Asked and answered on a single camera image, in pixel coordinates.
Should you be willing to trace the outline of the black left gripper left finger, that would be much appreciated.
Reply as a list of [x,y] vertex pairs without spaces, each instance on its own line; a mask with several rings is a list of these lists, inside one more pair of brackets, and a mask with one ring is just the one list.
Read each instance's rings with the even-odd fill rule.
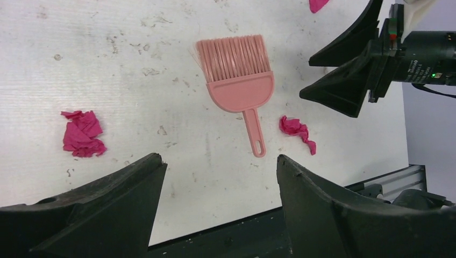
[[1,257],[146,257],[167,165],[148,154],[35,204],[1,208]]

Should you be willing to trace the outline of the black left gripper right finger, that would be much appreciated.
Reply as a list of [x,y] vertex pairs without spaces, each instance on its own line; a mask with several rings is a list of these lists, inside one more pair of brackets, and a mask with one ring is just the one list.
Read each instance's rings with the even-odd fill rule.
[[455,206],[414,210],[365,197],[285,155],[276,175],[294,257],[455,257]]

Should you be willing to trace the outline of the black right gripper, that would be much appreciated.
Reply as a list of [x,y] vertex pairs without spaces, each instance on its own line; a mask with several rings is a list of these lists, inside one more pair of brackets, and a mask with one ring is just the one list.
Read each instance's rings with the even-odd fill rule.
[[383,0],[370,0],[359,18],[340,36],[310,57],[313,67],[333,67],[299,92],[301,99],[315,102],[348,117],[359,116],[369,90],[369,101],[383,98],[391,82],[406,82],[432,94],[427,85],[455,85],[455,32],[412,31],[401,43],[404,4],[393,4],[384,25],[386,63],[380,78],[369,83],[372,57],[360,55],[370,40],[379,36]]

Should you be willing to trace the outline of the pink plastic hand brush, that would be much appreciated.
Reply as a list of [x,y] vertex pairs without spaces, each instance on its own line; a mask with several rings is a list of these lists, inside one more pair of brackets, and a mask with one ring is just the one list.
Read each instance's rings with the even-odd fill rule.
[[196,50],[211,99],[226,112],[242,113],[253,155],[265,156],[258,108],[274,92],[274,74],[263,36],[200,40]]

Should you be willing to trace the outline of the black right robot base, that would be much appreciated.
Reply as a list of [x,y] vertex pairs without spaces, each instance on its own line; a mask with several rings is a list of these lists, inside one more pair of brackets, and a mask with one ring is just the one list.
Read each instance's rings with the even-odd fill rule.
[[417,189],[402,191],[392,204],[414,210],[436,210],[443,206],[455,206],[455,203],[447,200],[444,196]]

